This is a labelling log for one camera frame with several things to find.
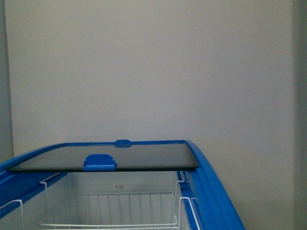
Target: gray wall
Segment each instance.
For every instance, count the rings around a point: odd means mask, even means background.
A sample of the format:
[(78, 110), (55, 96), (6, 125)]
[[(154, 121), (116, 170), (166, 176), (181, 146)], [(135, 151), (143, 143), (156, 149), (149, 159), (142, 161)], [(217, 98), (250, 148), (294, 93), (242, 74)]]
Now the gray wall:
[(293, 3), (8, 0), (15, 154), (191, 139), (246, 228), (290, 230)]
[(295, 229), (307, 229), (307, 1), (295, 1)]
[(0, 0), (0, 162), (12, 157), (4, 1)]

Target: label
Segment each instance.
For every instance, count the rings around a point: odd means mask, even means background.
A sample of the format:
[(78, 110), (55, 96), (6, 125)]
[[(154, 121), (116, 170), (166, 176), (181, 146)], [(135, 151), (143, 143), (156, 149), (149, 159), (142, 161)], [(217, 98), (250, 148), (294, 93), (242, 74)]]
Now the label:
[(123, 184), (116, 184), (115, 188), (116, 189), (125, 189), (125, 185), (123, 185)]

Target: white wire rack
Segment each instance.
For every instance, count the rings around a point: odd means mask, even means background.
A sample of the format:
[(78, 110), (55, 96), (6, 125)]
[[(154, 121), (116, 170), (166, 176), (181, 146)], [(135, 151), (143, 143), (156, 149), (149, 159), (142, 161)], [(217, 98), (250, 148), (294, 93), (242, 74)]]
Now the white wire rack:
[(184, 182), (183, 175), (182, 180), (175, 180), (172, 191), (146, 193), (74, 193), (69, 176), (47, 187), (46, 181), (50, 178), (41, 181), (45, 185), (45, 211), (43, 221), (36, 226), (25, 223), (21, 200), (0, 207), (20, 203), (20, 229), (189, 230), (184, 205), (187, 200), (197, 228), (201, 230), (191, 199), (181, 196), (179, 183)]

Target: blue plastic handle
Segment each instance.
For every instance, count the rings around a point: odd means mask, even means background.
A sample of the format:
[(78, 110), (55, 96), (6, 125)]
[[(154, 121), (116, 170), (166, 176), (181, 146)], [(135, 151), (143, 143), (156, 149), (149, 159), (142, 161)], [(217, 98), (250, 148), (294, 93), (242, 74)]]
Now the blue plastic handle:
[(116, 162), (108, 154), (89, 155), (83, 163), (83, 171), (115, 171)]

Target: chest freezer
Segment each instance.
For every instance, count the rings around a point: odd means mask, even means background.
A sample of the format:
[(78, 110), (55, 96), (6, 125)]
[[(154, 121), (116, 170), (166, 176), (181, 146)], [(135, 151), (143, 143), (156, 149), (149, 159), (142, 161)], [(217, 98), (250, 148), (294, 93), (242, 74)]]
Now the chest freezer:
[(191, 141), (63, 143), (0, 164), (1, 230), (243, 230)]

